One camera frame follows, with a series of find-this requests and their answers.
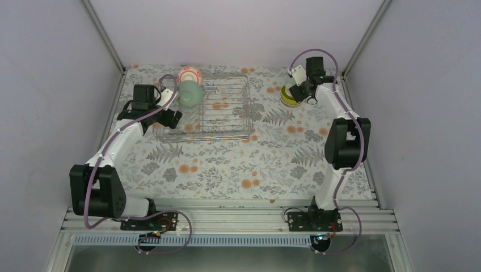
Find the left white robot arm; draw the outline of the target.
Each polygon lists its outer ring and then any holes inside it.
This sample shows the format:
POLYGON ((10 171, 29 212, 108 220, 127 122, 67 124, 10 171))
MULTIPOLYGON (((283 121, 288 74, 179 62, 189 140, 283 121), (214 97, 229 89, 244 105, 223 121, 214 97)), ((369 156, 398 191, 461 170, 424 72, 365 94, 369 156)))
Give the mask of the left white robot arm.
POLYGON ((127 196, 118 170, 132 147, 159 123, 170 129, 177 127, 182 112, 169 108, 177 92, 154 85, 137 84, 133 99, 117 116, 114 130, 99 151, 86 163, 74 165, 69 172, 73 211, 85 218, 135 217, 145 230, 153 228, 158 214, 151 210, 146 198, 127 196))

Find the pale green bowl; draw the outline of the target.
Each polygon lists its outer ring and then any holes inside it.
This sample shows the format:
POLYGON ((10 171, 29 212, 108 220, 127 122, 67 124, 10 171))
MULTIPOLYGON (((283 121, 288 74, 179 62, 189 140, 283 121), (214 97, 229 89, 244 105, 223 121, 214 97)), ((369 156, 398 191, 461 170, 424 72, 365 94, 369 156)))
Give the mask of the pale green bowl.
POLYGON ((204 91, 202 87, 192 80, 186 80, 179 84, 179 103, 183 107, 193 108, 203 101, 204 91))
POLYGON ((297 85, 297 82, 296 82, 296 79, 295 79, 294 77, 288 76, 288 77, 285 79, 284 86, 285 86, 285 89, 286 89, 286 90, 288 90, 288 89, 290 89, 291 87, 296 86, 296 85, 297 85))

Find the wire dish rack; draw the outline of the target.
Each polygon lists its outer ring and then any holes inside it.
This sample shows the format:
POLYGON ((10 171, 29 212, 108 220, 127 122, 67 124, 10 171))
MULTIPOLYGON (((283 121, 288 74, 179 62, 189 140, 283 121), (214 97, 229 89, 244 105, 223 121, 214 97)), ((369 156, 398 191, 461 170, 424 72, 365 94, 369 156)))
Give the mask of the wire dish rack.
POLYGON ((161 142, 243 140, 253 128, 248 77, 240 74, 208 74, 201 84, 199 105, 187 108, 173 102, 170 109, 182 112, 176 129, 153 129, 161 142))

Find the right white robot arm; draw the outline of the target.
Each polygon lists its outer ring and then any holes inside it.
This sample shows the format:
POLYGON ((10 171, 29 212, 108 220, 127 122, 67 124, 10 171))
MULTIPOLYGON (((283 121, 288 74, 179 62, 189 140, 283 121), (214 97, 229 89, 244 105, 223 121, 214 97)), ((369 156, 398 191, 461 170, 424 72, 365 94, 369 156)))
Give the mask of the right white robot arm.
POLYGON ((288 74, 293 80, 289 87, 293 99, 320 102, 332 118, 324 145, 328 168, 321 189, 307 210, 309 227, 320 231, 338 220, 338 195, 351 172, 366 159, 371 123, 348 105, 337 86, 337 77, 326 75, 322 57, 307 58, 304 66, 291 65, 288 74))

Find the yellow green bowl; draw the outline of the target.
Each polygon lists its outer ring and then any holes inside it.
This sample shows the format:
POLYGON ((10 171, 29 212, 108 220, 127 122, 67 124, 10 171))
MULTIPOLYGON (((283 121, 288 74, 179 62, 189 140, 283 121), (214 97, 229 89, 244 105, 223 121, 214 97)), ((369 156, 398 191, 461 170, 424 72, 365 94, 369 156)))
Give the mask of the yellow green bowl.
POLYGON ((297 102, 294 99, 294 97, 292 97, 288 94, 288 90, 285 89, 285 86, 282 86, 282 88, 281 88, 280 100, 283 100, 283 101, 285 101, 286 103, 289 103, 289 104, 300 103, 300 102, 297 102))

